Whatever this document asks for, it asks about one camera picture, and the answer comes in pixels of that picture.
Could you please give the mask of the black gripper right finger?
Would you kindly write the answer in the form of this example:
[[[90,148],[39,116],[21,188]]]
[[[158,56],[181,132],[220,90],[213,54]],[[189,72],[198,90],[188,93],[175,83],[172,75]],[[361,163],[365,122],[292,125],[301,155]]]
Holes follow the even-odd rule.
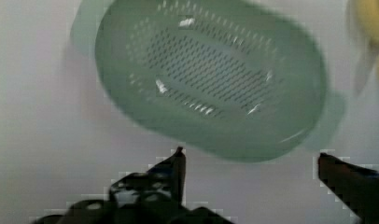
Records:
[[[317,175],[358,217],[357,224],[379,224],[379,172],[321,153]]]

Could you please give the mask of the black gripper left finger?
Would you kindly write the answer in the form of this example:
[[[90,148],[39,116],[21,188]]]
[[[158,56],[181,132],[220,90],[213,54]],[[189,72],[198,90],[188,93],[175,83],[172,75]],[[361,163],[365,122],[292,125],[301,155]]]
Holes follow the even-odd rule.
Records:
[[[186,178],[186,155],[183,147],[145,172],[130,173],[113,183],[108,191],[111,202],[135,203],[141,195],[161,193],[181,203]]]

